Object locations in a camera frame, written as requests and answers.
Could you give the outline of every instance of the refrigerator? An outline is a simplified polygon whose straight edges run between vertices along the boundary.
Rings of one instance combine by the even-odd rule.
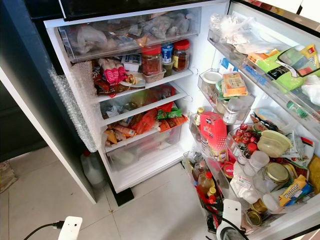
[[[30,14],[37,15],[36,8],[33,8],[35,1],[26,0],[25,2]],[[217,42],[215,32],[210,28],[213,14],[237,16],[240,19],[253,18],[255,30],[258,33],[272,36],[288,48],[296,45],[314,44],[317,49],[320,49],[319,23],[266,3],[249,0],[175,0],[170,2],[138,0],[122,1],[121,4],[99,0],[59,0],[51,1],[49,6],[52,14],[48,13],[50,12],[48,6],[40,5],[38,14],[44,17],[39,17],[40,23],[38,21],[36,24],[40,26],[38,31],[53,63],[52,69],[49,69],[50,76],[77,133],[91,152],[98,152],[117,194],[181,162],[186,153],[197,149],[197,151],[204,153],[206,164],[224,197],[243,203],[232,192],[232,187],[222,174],[217,159],[206,153],[206,146],[199,144],[195,133],[191,131],[198,107],[204,107],[206,111],[217,112],[217,101],[212,98],[210,90],[206,88],[204,74],[218,72],[223,61],[228,61],[229,64],[238,68],[248,92],[254,98],[251,106],[241,113],[241,117],[238,117],[232,123],[227,123],[229,133],[233,133],[241,123],[250,123],[250,113],[254,109],[267,108],[286,120],[287,127],[294,129],[297,135],[312,140],[315,145],[314,153],[320,155],[320,107],[312,104],[301,92],[286,91],[284,93],[281,91],[274,84],[274,79],[251,63],[247,56],[236,51],[230,44]],[[47,9],[48,12],[43,12],[41,9]],[[125,31],[128,31],[128,29],[130,29],[129,31],[139,31],[138,27],[136,29],[130,26],[130,23],[139,21],[141,24],[146,19],[148,19],[146,21],[148,23],[151,22],[150,20],[162,16],[164,12],[167,15],[183,13],[188,16],[188,30],[164,38],[148,38],[147,44],[165,44],[188,39],[190,42],[188,69],[182,72],[173,72],[171,76],[159,81],[146,83],[145,89],[124,91],[114,97],[97,96],[92,80],[91,60],[136,54],[139,53],[140,46],[137,44],[138,40],[133,43],[132,41],[125,42],[123,39],[121,44],[117,43],[116,46],[104,49],[92,48],[90,44],[80,46],[77,31],[86,26],[93,26],[96,29],[102,26],[111,26],[108,30],[112,33],[110,37],[119,39],[121,33],[117,33],[117,31],[121,32],[123,29]],[[152,23],[151,27],[156,29],[153,32],[154,35],[161,34],[161,31],[157,32],[159,30],[157,27],[164,24],[164,21],[166,20],[162,19],[160,22]],[[33,105],[34,99],[32,99],[32,96],[20,94],[20,89],[12,84],[13,81],[9,75],[6,75],[5,79],[1,78],[1,81],[7,88],[11,89],[11,94],[22,106],[27,101],[26,98],[31,98],[30,104],[36,109],[38,108]],[[104,117],[102,114],[101,106],[103,104],[116,106],[129,101],[132,96],[139,92],[147,90],[147,93],[152,93],[148,90],[161,90],[167,87],[174,89],[174,94],[152,100],[148,104],[115,116]],[[104,131],[107,129],[107,125],[173,101],[182,109],[183,115],[187,117],[185,123],[164,132],[152,129],[143,134],[127,138],[118,144],[113,144],[111,147],[105,145],[106,135]],[[302,118],[301,114],[295,110],[296,108],[288,108],[289,102],[303,109],[307,117]],[[30,110],[30,107],[27,106],[23,106],[23,108],[27,112]],[[28,114],[27,116],[32,119],[31,122],[34,125],[39,124],[39,122],[46,125],[46,120],[43,119],[40,112],[33,114],[31,111]],[[63,143],[59,145],[58,140],[60,138],[54,136],[55,127],[48,125],[46,127],[39,126],[40,130],[37,129],[45,136],[49,146],[85,194],[94,202],[91,187],[81,173],[81,166],[78,163],[75,164],[74,156],[68,154]],[[226,144],[232,151],[234,146],[230,136],[229,134]],[[190,174],[186,161],[184,161],[184,166]],[[315,195],[303,204],[295,204],[285,208],[275,216],[273,221],[268,222],[266,226],[257,227],[247,237],[251,240],[280,240],[310,229],[320,223],[319,202],[320,196]],[[248,206],[244,203],[241,208],[245,211]]]

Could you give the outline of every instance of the white tile floor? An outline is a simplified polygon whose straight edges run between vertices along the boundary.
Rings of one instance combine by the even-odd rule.
[[[83,218],[79,240],[205,240],[199,200],[180,164],[132,188],[135,198],[118,207],[109,186],[91,204],[50,148],[10,161],[18,176],[0,195],[1,240],[22,240],[38,226]],[[44,228],[30,240],[57,240]]]

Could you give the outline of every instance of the red packet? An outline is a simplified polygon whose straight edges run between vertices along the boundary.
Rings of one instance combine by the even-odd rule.
[[[208,145],[220,162],[228,160],[226,145],[227,126],[218,113],[211,111],[200,115],[200,131],[206,138]]]

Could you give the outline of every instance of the floor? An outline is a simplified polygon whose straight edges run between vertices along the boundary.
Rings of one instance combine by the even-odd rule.
[[[107,185],[93,205],[49,147],[10,160],[18,177],[0,195],[1,240],[22,240],[37,227],[82,217],[78,240],[205,240],[206,221],[181,164],[132,188],[118,207]],[[46,227],[30,240],[57,240]]]

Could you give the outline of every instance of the bubble wrap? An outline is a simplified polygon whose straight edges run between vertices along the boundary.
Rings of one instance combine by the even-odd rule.
[[[71,67],[69,81],[49,71],[54,86],[72,120],[75,129],[90,152],[102,146],[103,117],[92,80],[92,63],[79,62]]]

